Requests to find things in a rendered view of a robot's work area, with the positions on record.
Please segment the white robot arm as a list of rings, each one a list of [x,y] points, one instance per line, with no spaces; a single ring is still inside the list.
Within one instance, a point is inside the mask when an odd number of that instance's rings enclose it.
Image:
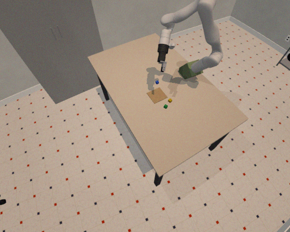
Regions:
[[[186,20],[198,11],[203,25],[205,40],[212,46],[212,52],[210,56],[206,56],[191,65],[191,70],[194,73],[217,66],[223,58],[219,29],[213,19],[213,9],[216,2],[217,0],[195,0],[175,13],[165,14],[160,20],[160,23],[167,27],[167,30],[163,29],[161,31],[160,37],[167,37],[170,39],[175,23]]]

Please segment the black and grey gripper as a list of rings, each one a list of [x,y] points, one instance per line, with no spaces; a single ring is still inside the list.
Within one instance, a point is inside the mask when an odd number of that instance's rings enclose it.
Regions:
[[[158,63],[162,64],[161,66],[161,72],[164,72],[166,69],[166,63],[165,58],[166,54],[168,53],[168,49],[174,49],[175,44],[170,43],[170,39],[167,37],[160,37],[159,44],[158,44]]]

